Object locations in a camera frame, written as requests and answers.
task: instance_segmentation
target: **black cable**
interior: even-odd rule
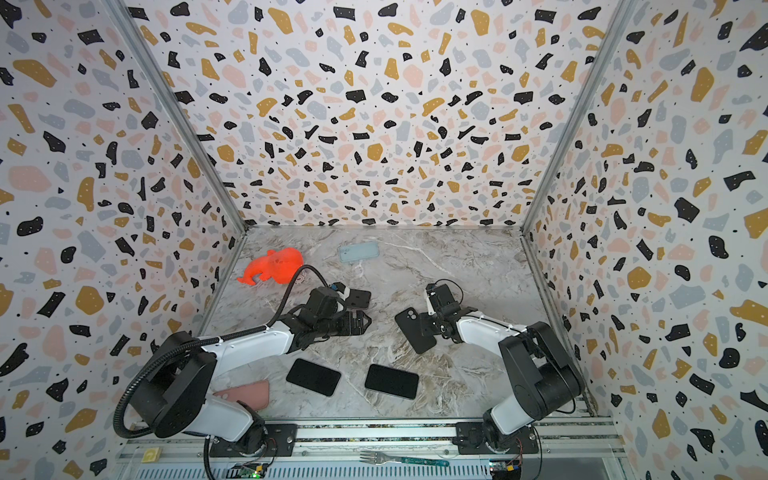
[[[459,300],[458,302],[461,303],[464,301],[464,290],[462,289],[461,285],[447,278],[441,278],[440,280],[435,280],[435,284],[437,284],[437,282],[450,282],[456,285],[458,287],[458,291],[462,293],[462,299]]]
[[[123,396],[120,397],[118,404],[115,406],[114,415],[112,416],[112,428],[114,429],[114,432],[117,433],[118,436],[122,437],[123,439],[137,439],[139,437],[143,437],[145,435],[149,435],[150,433],[152,433],[152,428],[150,427],[145,427],[143,429],[138,429],[138,430],[130,430],[125,426],[125,423],[124,423],[125,411],[127,410],[128,404],[131,401],[131,398],[136,393],[136,390],[138,389],[138,386],[141,384],[141,382],[144,381],[144,379],[146,379],[155,370],[164,366],[166,363],[176,359],[177,357],[186,355],[187,352],[191,351],[192,349],[213,345],[219,342],[227,342],[229,340],[240,338],[241,336],[245,336],[245,335],[251,335],[253,333],[263,332],[264,330],[267,329],[267,327],[274,325],[277,319],[280,318],[280,316],[283,314],[283,309],[285,308],[285,305],[288,301],[288,296],[290,295],[290,291],[293,288],[293,285],[296,283],[296,279],[299,277],[299,274],[304,270],[311,270],[317,275],[317,277],[323,283],[323,286],[328,286],[326,279],[323,278],[323,275],[319,271],[317,271],[317,268],[311,265],[302,265],[299,267],[296,273],[293,274],[293,278],[288,283],[288,287],[286,288],[286,291],[283,294],[283,299],[280,301],[280,306],[277,307],[277,311],[275,312],[275,315],[272,317],[272,319],[269,322],[266,323],[266,325],[256,326],[254,328],[241,330],[239,332],[228,333],[227,335],[222,335],[220,337],[214,337],[214,338],[209,338],[204,340],[194,340],[193,342],[188,342],[183,345],[179,345],[178,347],[167,351],[165,354],[163,354],[162,356],[159,356],[152,363],[148,363],[147,365],[145,365],[144,368],[142,368],[141,371],[128,383],[128,386],[125,388],[125,392],[123,392]]]
[[[536,478],[541,475],[541,466],[544,464],[544,450],[541,447],[541,435],[538,434],[538,430],[536,429],[535,425],[531,425],[531,428],[533,428],[533,431],[536,434],[536,439],[538,440],[538,473],[532,479],[536,480]]]

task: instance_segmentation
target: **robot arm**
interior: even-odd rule
[[[584,391],[584,380],[547,323],[525,326],[492,319],[462,307],[445,284],[430,283],[425,297],[428,315],[421,316],[423,333],[472,343],[504,361],[512,395],[483,415],[485,441],[492,449],[508,449],[517,430]],[[536,366],[532,356],[547,362]]]
[[[269,326],[241,335],[196,339],[177,332],[163,342],[147,365],[162,362],[170,352],[184,353],[164,361],[148,376],[140,378],[140,372],[128,398],[130,405],[149,425],[147,433],[158,438],[180,432],[211,435],[232,442],[236,452],[252,455],[266,444],[264,421],[247,405],[208,392],[212,378],[258,359],[306,349],[319,339],[362,335],[371,325],[362,311],[369,300],[369,292],[334,283],[315,288],[305,304],[279,315]],[[115,422],[122,425],[122,414],[119,416],[116,411]],[[117,426],[115,431],[125,435]]]

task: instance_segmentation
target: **fork handle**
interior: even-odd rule
[[[429,458],[400,457],[400,463],[409,463],[411,465],[432,465],[435,467],[449,466],[447,460],[431,460]]]

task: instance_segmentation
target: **black smartphone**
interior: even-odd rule
[[[341,373],[328,367],[296,359],[290,367],[286,381],[298,385],[320,395],[331,396],[336,391]]]
[[[413,400],[419,387],[419,376],[405,370],[392,369],[388,366],[376,365],[368,367],[366,388],[377,392]]]

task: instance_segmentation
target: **pink phone case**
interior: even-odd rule
[[[260,380],[249,385],[215,392],[214,395],[228,402],[240,401],[254,410],[261,410],[270,404],[270,381]]]

